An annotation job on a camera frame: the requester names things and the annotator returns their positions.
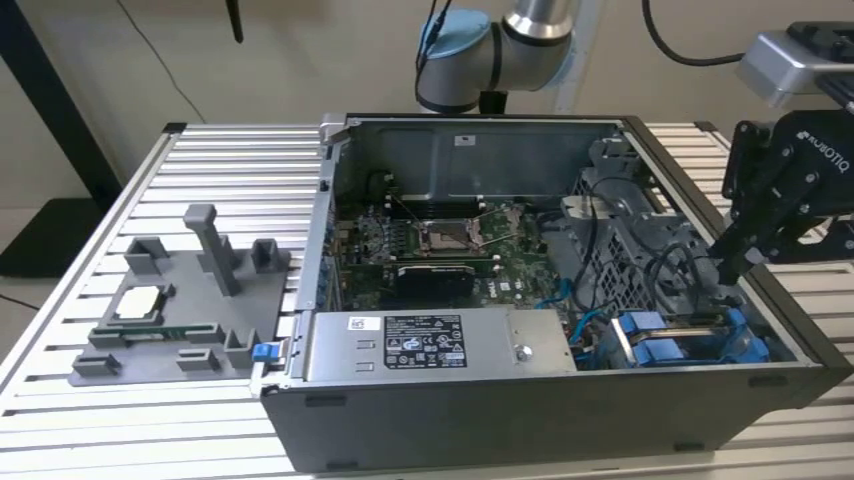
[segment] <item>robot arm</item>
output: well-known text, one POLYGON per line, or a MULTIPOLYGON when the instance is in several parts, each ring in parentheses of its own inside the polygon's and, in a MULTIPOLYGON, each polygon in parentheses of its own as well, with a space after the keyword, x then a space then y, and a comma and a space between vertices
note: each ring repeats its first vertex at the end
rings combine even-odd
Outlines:
POLYGON ((761 34, 739 65, 771 106, 820 105, 830 97, 842 109, 794 111, 772 127, 737 124, 721 190, 731 224, 709 250, 721 284, 764 261, 854 258, 854 221, 839 218, 854 213, 851 32, 854 24, 795 23, 761 34), (800 243, 828 218, 824 239, 800 243))
POLYGON ((569 4, 569 0, 516 0, 493 23, 475 10, 433 16, 424 29, 435 43, 424 42, 428 48, 415 84, 421 108, 464 113, 477 106, 481 92, 537 90, 559 78, 569 62, 569 4))

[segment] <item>warning label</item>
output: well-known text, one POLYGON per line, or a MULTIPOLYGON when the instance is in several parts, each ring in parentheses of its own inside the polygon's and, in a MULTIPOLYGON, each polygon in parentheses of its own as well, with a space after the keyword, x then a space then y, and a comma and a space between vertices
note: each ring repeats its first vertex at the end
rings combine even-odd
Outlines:
POLYGON ((465 366, 465 338, 459 315, 385 317, 385 367, 465 366))

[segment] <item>black stand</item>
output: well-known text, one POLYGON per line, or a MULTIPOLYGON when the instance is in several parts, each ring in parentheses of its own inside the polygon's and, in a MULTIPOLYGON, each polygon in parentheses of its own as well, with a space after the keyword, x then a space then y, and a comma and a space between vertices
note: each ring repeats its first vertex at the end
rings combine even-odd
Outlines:
POLYGON ((0 254, 0 276, 58 277, 121 185, 14 0, 0 0, 0 55, 92 196, 48 201, 0 254))

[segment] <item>slotted metal table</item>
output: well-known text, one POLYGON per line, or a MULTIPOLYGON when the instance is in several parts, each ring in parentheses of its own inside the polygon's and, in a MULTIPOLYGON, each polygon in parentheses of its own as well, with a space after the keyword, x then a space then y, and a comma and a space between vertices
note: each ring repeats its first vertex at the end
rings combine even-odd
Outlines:
MULTIPOLYGON (((719 196, 728 143, 692 124, 652 133, 708 196, 719 196)), ((288 328, 320 158, 316 126, 190 125, 164 134, 0 366, 0 480, 300 478, 248 381, 88 387, 66 383, 126 264, 133 236, 198 249, 181 215, 214 203, 236 248, 273 237, 293 253, 280 325, 288 328)), ((854 268, 771 270, 854 361, 854 268)), ((392 473, 388 479, 854 478, 854 377, 808 408, 765 415, 715 453, 392 473)))

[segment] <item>white wall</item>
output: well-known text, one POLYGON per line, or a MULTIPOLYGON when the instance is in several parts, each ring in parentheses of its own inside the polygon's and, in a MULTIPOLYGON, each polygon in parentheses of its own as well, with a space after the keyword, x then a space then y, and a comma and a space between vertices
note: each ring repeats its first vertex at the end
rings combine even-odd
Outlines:
MULTIPOLYGON (((850 0, 651 0, 671 48, 688 57, 743 52, 761 30, 799 20, 854 20, 850 0)), ((645 121, 708 120, 728 135, 740 119, 776 118, 733 74, 735 66, 685 67, 656 50, 639 0, 605 0, 573 113, 645 121)))
MULTIPOLYGON (((129 175, 169 121, 197 118, 114 0, 18 0, 105 154, 129 175)), ((499 15, 511 1, 459 0, 499 15)), ((310 123, 324 112, 412 112, 427 0, 124 0, 210 123, 310 123)), ((511 96, 548 113, 553 91, 511 96)))
POLYGON ((53 197, 86 197, 36 109, 0 60, 0 208, 37 208, 53 197))

